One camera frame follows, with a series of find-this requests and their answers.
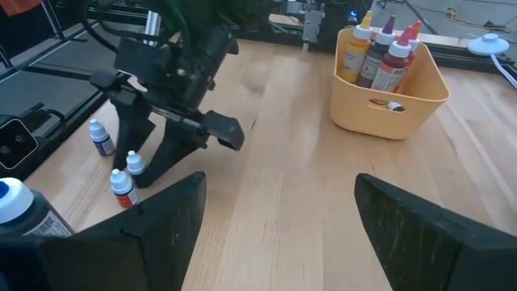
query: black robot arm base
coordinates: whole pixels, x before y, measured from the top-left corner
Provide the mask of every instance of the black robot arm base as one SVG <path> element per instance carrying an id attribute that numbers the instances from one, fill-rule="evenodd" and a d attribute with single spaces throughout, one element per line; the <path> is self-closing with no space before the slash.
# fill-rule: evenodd
<path id="1" fill-rule="evenodd" d="M 135 185 L 147 188 L 165 174 L 171 167 L 199 148 L 207 148 L 210 136 L 232 150 L 240 150 L 244 143 L 244 132 L 235 118 L 222 116 L 214 111 L 202 114 L 199 111 L 183 113 L 158 108 L 142 93 L 131 86 L 105 82 L 104 78 L 92 78 L 92 84 L 107 92 L 119 117 L 119 132 L 113 168 L 122 170 L 130 150 L 138 151 L 144 145 L 155 125 L 149 121 L 151 112 L 166 118 L 162 142 L 145 171 L 133 177 Z"/>

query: light wood surface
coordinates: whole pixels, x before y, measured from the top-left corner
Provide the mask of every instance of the light wood surface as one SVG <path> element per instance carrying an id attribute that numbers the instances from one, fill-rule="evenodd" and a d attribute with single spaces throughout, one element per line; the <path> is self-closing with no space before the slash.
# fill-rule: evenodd
<path id="1" fill-rule="evenodd" d="M 414 136 L 388 141 L 329 117 L 334 57 L 239 41 L 202 104 L 239 119 L 240 152 L 213 139 L 142 198 L 193 171 L 208 177 L 204 222 L 184 290 L 390 290 L 353 197 L 371 173 L 517 234 L 517 94 L 497 74 L 441 69 L 452 92 Z M 116 137 L 107 103 L 94 117 Z M 149 161 L 163 120 L 141 154 Z M 76 230 L 122 211 L 84 124 L 29 179 Z"/>

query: yellow paint bottle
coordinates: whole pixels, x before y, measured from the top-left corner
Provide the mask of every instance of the yellow paint bottle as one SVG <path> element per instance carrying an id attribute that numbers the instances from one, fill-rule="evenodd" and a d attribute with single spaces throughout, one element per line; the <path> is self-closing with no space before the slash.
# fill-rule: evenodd
<path id="1" fill-rule="evenodd" d="M 370 48 L 372 36 L 372 12 L 368 11 L 360 25 L 355 26 L 354 36 L 348 40 L 347 52 L 343 58 L 341 78 L 350 83 L 355 83 L 359 77 L 364 58 Z"/>

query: bottle label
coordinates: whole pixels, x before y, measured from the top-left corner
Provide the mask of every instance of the bottle label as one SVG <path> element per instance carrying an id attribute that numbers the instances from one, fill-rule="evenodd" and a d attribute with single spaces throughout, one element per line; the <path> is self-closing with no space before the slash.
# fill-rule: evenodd
<path id="1" fill-rule="evenodd" d="M 358 74 L 361 71 L 361 66 L 366 54 L 347 52 L 343 62 L 343 69 L 351 74 Z"/>
<path id="2" fill-rule="evenodd" d="M 361 76 L 363 76 L 363 78 L 370 80 L 375 78 L 375 75 L 377 74 L 379 66 L 382 62 L 382 56 L 379 56 L 380 58 L 366 56 L 366 59 L 364 59 L 363 67 L 361 68 Z"/>
<path id="3" fill-rule="evenodd" d="M 72 233 L 53 211 L 48 211 L 47 216 L 40 224 L 23 235 L 66 238 L 72 235 Z"/>
<path id="4" fill-rule="evenodd" d="M 131 208 L 134 205 L 138 204 L 137 190 L 133 187 L 128 194 L 116 194 L 116 199 L 119 201 L 120 206 L 124 208 Z"/>
<path id="5" fill-rule="evenodd" d="M 115 146 L 113 145 L 113 141 L 109 137 L 106 141 L 103 142 L 95 142 L 95 147 L 97 148 L 97 151 L 102 156 L 108 156 L 110 154 L 113 154 L 115 151 Z"/>
<path id="6" fill-rule="evenodd" d="M 406 68 L 396 69 L 385 63 L 380 64 L 380 68 L 373 79 L 372 89 L 394 92 L 405 71 Z"/>

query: purple paint bottle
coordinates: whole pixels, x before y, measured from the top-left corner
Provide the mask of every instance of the purple paint bottle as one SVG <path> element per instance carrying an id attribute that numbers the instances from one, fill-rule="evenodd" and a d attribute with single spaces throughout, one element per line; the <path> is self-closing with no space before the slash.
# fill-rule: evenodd
<path id="1" fill-rule="evenodd" d="M 375 41 L 366 54 L 359 78 L 357 79 L 357 86 L 364 88 L 372 87 L 373 79 L 380 68 L 383 57 L 389 50 L 389 46 L 395 41 L 395 34 L 393 27 L 395 26 L 395 15 L 392 15 L 382 32 L 378 32 Z"/>

